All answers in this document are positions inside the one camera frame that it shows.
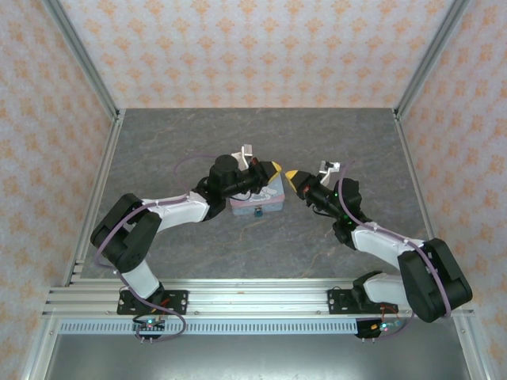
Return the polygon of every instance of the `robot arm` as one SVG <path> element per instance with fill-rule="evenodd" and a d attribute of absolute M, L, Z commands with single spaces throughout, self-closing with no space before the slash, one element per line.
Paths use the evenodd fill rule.
<path fill-rule="evenodd" d="M 112 236 L 101 254 L 137 295 L 158 305 L 164 289 L 145 260 L 154 236 L 172 226 L 216 217 L 225 208 L 228 197 L 259 193 L 281 172 L 275 162 L 258 161 L 251 155 L 251 146 L 244 146 L 237 154 L 219 156 L 210 168 L 209 176 L 201 179 L 188 195 L 139 199 L 133 194 L 125 194 L 95 228 L 91 243 L 99 248 L 126 215 L 145 208 L 128 220 L 133 226 L 131 229 L 122 226 Z"/>
<path fill-rule="evenodd" d="M 450 307 L 454 310 L 472 298 L 471 288 L 449 247 L 440 239 L 422 241 L 403 237 L 378 226 L 360 209 L 359 182 L 345 178 L 342 195 L 346 207 L 365 226 L 355 223 L 343 210 L 338 188 L 326 187 L 329 174 L 340 168 L 337 163 L 323 162 L 320 173 L 314 176 L 299 170 L 285 175 L 292 189 L 307 206 L 313 205 L 336 219 L 333 229 L 340 243 L 351 249 L 370 253 L 396 267 L 400 275 L 372 272 L 353 282 L 353 297 L 361 309 L 367 304 L 388 302 L 408 305 L 426 322 L 445 315 L 445 304 L 428 266 L 412 245 L 421 249 L 442 282 Z"/>

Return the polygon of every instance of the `black mounting plate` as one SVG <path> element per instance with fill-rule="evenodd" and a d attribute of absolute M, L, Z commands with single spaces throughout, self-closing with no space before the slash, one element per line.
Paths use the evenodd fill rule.
<path fill-rule="evenodd" d="M 390 306 L 398 312 L 398 306 L 391 303 L 365 303 L 360 308 L 352 296 L 352 289 L 331 289 L 327 291 L 327 305 L 330 314 L 381 314 L 382 305 Z M 394 314 L 386 308 L 385 314 Z"/>
<path fill-rule="evenodd" d="M 188 291 L 164 291 L 162 302 L 166 299 L 169 301 L 164 305 L 165 308 L 174 310 L 181 315 L 187 314 Z M 118 315 L 163 314 L 161 310 L 155 310 L 152 313 L 150 307 L 142 304 L 129 290 L 120 291 L 116 313 Z"/>

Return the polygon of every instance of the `orange floral pattern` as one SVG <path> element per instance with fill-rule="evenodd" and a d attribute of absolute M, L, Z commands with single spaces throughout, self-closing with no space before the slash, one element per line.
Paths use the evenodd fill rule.
<path fill-rule="evenodd" d="M 0 378 L 18 379 L 74 249 L 110 120 L 41 1 L 0 2 L 0 24 Z"/>
<path fill-rule="evenodd" d="M 452 0 L 62 3 L 121 108 L 393 107 Z"/>
<path fill-rule="evenodd" d="M 436 232 L 474 291 L 497 378 L 507 374 L 505 20 L 504 2 L 472 2 L 402 121 Z"/>

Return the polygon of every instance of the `wall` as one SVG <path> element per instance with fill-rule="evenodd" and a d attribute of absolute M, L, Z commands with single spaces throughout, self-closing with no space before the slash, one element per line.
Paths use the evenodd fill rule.
<path fill-rule="evenodd" d="M 471 282 L 498 374 L 507 374 L 506 20 L 507 3 L 472 0 L 403 119 L 429 213 Z"/>
<path fill-rule="evenodd" d="M 110 120 L 42 1 L 0 2 L 0 25 L 0 378 L 17 380 Z"/>
<path fill-rule="evenodd" d="M 121 108 L 393 107 L 452 0 L 63 0 Z"/>

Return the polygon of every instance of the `small box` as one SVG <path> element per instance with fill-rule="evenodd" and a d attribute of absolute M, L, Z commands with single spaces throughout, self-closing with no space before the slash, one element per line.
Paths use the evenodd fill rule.
<path fill-rule="evenodd" d="M 232 213 L 236 216 L 262 216 L 265 212 L 280 211 L 284 207 L 285 193 L 281 176 L 278 176 L 258 194 L 237 194 L 231 199 Z"/>

